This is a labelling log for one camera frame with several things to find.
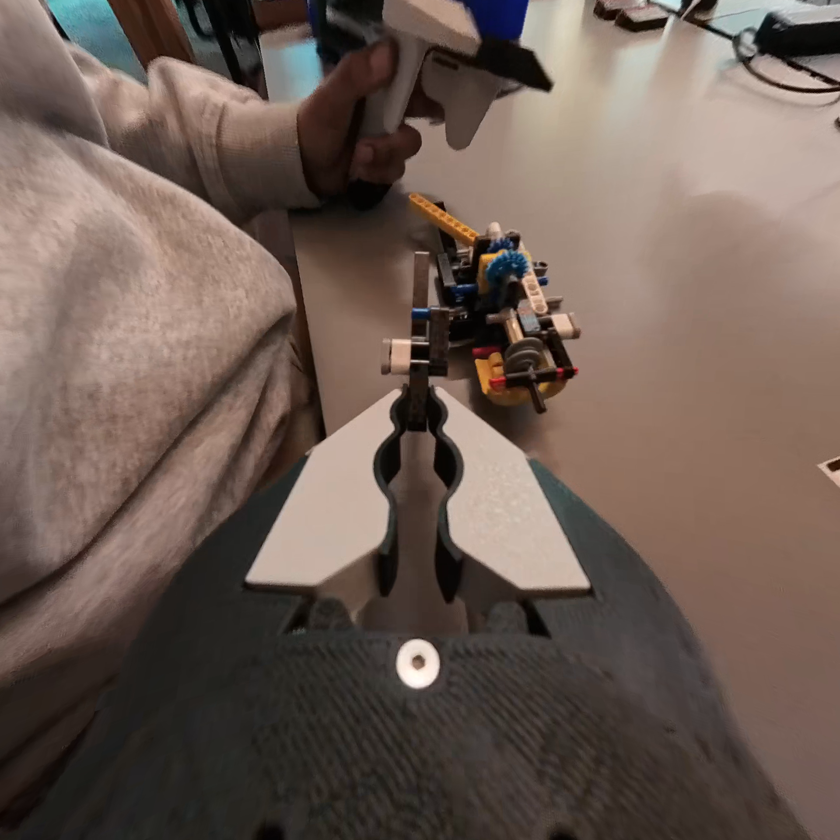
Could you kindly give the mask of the person's grey sweatshirt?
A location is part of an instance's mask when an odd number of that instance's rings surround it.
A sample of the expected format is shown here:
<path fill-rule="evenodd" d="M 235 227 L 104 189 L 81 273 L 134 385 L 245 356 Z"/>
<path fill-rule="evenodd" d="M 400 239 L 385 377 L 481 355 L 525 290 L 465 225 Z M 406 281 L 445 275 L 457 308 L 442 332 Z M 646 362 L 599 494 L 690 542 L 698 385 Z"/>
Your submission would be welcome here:
<path fill-rule="evenodd" d="M 110 150 L 40 2 L 2 2 L 2 716 L 119 667 L 305 398 L 286 271 Z"/>

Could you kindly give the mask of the flat black device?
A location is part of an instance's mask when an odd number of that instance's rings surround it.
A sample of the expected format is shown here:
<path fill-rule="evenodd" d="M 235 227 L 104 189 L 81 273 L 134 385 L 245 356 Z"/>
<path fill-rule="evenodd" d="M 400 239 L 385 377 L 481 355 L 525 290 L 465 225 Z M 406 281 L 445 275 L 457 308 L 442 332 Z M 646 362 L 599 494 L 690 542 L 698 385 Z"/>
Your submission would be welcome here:
<path fill-rule="evenodd" d="M 595 1 L 593 15 L 626 32 L 643 33 L 667 25 L 669 13 L 647 1 Z"/>

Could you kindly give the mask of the yellow and black lego vehicle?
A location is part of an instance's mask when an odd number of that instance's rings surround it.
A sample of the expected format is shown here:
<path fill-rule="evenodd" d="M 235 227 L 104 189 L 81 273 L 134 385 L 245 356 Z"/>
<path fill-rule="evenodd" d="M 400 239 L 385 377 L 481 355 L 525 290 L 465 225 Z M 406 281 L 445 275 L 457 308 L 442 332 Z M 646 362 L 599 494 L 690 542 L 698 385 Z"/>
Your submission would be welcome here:
<path fill-rule="evenodd" d="M 430 346 L 433 320 L 448 315 L 448 343 L 470 348 L 483 396 L 493 405 L 546 402 L 578 375 L 566 344 L 582 329 L 563 298 L 550 296 L 548 265 L 531 257 L 514 229 L 491 223 L 484 233 L 462 223 L 443 202 L 408 196 L 412 210 L 432 229 L 434 253 L 415 255 L 412 341 L 417 346 L 402 372 L 444 370 Z"/>

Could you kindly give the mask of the person's left hand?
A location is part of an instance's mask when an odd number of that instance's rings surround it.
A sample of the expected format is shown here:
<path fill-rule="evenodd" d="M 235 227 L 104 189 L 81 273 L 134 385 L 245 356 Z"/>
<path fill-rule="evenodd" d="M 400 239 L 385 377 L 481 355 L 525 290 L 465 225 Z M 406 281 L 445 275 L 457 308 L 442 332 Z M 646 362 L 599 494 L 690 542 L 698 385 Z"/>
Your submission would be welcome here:
<path fill-rule="evenodd" d="M 317 198 L 339 196 L 354 180 L 392 185 L 420 151 L 420 132 L 405 123 L 393 133 L 361 136 L 364 105 L 389 87 L 397 59 L 396 43 L 390 39 L 350 52 L 300 106 L 301 165 Z"/>

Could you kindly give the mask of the black lego beam subassembly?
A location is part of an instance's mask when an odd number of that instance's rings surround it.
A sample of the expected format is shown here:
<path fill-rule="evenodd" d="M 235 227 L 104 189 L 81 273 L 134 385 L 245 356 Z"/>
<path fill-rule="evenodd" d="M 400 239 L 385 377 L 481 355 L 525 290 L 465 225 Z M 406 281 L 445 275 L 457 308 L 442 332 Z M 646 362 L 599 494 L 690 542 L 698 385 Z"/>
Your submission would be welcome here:
<path fill-rule="evenodd" d="M 381 344 L 382 374 L 406 378 L 402 416 L 407 430 L 416 432 L 427 429 L 431 379 L 448 375 L 452 311 L 429 301 L 431 265 L 429 252 L 414 253 L 410 334 L 407 338 L 384 339 Z"/>

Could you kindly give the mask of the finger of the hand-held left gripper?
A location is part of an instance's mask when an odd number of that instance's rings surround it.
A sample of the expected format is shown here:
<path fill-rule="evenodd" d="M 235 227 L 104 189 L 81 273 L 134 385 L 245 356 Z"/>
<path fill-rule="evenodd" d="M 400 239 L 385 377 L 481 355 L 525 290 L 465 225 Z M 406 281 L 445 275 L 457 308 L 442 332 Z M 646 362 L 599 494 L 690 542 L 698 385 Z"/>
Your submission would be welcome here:
<path fill-rule="evenodd" d="M 476 56 L 482 43 L 472 13 L 458 1 L 384 1 L 382 22 L 396 33 L 463 56 Z"/>
<path fill-rule="evenodd" d="M 483 41 L 473 56 L 432 48 L 419 80 L 423 93 L 443 112 L 446 143 L 454 151 L 470 146 L 491 105 L 509 90 L 553 89 L 540 59 L 517 41 Z"/>

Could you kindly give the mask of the blue storage box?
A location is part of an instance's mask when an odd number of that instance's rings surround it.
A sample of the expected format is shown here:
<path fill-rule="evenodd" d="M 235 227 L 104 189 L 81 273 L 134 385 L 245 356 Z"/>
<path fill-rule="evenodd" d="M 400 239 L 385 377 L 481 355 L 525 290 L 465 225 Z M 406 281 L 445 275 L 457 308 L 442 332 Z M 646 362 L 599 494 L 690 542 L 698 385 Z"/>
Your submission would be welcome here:
<path fill-rule="evenodd" d="M 529 1 L 461 1 L 482 39 L 519 41 Z"/>

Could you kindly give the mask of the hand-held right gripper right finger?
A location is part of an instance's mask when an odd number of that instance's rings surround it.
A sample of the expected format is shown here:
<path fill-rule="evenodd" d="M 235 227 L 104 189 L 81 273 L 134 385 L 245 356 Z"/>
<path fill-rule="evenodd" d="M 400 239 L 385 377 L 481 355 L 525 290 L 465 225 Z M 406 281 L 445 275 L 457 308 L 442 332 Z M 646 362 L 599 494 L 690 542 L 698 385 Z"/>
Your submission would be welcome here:
<path fill-rule="evenodd" d="M 528 456 L 443 387 L 429 389 L 437 509 L 434 568 L 446 603 L 484 625 L 501 603 L 592 594 Z"/>

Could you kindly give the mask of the person's left forearm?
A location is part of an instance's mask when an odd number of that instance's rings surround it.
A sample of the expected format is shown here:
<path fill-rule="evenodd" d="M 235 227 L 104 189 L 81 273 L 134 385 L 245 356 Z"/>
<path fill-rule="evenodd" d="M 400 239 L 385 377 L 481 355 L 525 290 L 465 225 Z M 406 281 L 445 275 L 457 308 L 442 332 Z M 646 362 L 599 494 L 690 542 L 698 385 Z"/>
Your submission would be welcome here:
<path fill-rule="evenodd" d="M 245 222 L 270 209 L 320 204 L 303 170 L 297 103 L 170 57 L 153 60 L 145 84 L 71 45 L 111 151 Z"/>

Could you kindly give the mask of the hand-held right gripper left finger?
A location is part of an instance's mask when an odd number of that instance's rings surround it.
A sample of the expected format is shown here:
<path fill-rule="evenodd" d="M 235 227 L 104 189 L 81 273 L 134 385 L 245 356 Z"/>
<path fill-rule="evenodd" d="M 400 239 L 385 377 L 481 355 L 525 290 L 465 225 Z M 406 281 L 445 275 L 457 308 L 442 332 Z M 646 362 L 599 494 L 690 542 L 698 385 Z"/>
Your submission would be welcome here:
<path fill-rule="evenodd" d="M 396 431 L 386 393 L 309 453 L 246 576 L 259 592 L 336 599 L 350 614 L 381 595 L 377 562 L 392 504 L 375 455 Z"/>

